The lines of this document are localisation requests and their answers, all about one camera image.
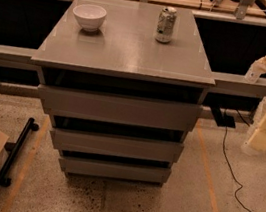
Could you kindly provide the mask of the silver soda can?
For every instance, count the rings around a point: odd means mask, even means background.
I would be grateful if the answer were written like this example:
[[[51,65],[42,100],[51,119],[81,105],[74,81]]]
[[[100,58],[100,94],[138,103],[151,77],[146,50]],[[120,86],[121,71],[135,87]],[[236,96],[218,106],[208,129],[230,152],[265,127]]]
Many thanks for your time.
[[[165,6],[159,14],[156,40],[159,43],[169,43],[172,40],[173,28],[176,22],[177,11],[174,7]]]

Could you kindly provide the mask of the grey bottom drawer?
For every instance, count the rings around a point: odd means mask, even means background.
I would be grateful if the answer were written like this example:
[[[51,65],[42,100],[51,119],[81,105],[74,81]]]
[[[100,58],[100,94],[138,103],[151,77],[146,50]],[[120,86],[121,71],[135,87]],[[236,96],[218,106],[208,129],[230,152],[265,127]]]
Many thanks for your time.
[[[100,176],[112,179],[136,180],[164,184],[172,171],[167,168],[137,166],[125,163],[113,163],[101,160],[60,157],[62,171],[70,174]]]

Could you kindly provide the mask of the white ceramic bowl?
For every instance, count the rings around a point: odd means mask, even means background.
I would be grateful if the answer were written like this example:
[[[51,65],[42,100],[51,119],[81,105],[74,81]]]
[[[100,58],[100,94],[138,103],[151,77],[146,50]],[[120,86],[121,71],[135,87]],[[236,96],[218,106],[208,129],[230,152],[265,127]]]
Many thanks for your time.
[[[96,31],[105,22],[107,11],[102,6],[81,4],[73,8],[75,20],[83,30]]]

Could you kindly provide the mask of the black metal pole stand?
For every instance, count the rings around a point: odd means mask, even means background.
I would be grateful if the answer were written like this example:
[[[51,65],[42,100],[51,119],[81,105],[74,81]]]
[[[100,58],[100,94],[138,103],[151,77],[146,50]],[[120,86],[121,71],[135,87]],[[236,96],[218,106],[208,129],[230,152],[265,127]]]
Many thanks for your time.
[[[23,143],[26,140],[29,132],[39,130],[39,125],[35,122],[34,118],[28,118],[27,123],[25,124],[23,130],[17,138],[16,142],[7,142],[5,144],[5,150],[8,152],[8,158],[6,159],[4,165],[0,171],[0,186],[9,187],[11,184],[11,179],[8,177],[8,172],[13,165],[14,160],[19,153],[20,148],[22,148]]]

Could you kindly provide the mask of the grey middle drawer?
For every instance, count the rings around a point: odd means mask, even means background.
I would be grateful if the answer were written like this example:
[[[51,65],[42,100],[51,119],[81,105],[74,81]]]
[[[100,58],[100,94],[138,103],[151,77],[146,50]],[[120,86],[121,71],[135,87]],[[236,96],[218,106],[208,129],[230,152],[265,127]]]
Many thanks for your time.
[[[138,158],[144,160],[178,161],[184,149],[183,144],[170,141],[134,138],[128,136],[110,136],[86,131],[52,129],[50,132],[55,149]]]

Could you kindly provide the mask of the black bracket foot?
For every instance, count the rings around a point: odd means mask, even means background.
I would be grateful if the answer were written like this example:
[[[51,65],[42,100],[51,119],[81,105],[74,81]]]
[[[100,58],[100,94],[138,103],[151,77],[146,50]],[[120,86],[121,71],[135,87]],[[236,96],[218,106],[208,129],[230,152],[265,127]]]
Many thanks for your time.
[[[222,112],[220,107],[211,107],[211,112],[213,114],[213,118],[216,121],[215,123],[219,127],[235,127],[235,120],[234,117],[231,115],[227,115],[226,112]]]

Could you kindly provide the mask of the grey drawer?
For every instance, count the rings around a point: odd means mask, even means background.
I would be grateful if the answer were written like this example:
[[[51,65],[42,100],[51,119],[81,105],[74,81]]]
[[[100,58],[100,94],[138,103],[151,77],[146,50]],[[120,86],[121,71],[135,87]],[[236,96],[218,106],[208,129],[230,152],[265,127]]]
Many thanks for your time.
[[[46,113],[116,124],[191,131],[201,106],[167,100],[39,85]]]
[[[50,132],[55,149],[138,158],[144,160],[178,161],[184,149],[183,144],[170,141],[134,138],[128,136],[110,136],[86,131],[52,129]]]
[[[125,163],[113,163],[101,160],[60,157],[62,171],[70,174],[100,176],[112,179],[136,180],[164,184],[172,171],[167,168],[137,166]]]

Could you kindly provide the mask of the grey metal rail frame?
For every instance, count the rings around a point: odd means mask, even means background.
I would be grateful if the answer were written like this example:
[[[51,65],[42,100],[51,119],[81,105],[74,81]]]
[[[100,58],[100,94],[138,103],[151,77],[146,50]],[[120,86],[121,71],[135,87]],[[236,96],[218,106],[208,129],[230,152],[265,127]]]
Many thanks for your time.
[[[0,54],[29,57],[48,67],[66,68],[102,75],[114,75],[168,84],[198,85],[213,92],[246,97],[265,97],[266,78],[247,82],[241,75],[213,72],[196,20],[224,21],[220,30],[209,28],[214,52],[232,55],[226,34],[236,25],[225,15],[204,16],[191,10],[178,10],[173,40],[166,44],[155,40],[157,14],[161,6],[127,0],[67,0],[70,7],[58,18],[52,31],[38,49],[9,41],[9,33],[0,38]],[[97,31],[88,32],[78,25],[73,8],[81,4],[102,6],[107,20]]]

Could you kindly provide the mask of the grey drawer cabinet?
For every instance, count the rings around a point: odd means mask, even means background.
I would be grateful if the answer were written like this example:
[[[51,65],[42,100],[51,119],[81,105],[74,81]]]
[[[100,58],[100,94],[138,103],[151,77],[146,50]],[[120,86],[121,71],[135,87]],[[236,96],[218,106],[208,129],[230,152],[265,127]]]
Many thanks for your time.
[[[164,184],[215,84],[192,12],[177,11],[166,44],[157,4],[73,3],[105,8],[103,26],[85,32],[67,11],[32,58],[62,171]]]

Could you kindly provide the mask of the grey top drawer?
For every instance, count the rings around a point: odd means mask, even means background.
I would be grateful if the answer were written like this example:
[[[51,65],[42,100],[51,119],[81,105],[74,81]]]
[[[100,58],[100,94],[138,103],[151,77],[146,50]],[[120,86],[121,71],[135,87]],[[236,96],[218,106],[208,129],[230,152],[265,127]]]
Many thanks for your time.
[[[167,100],[39,85],[46,113],[116,124],[191,131],[201,106]]]

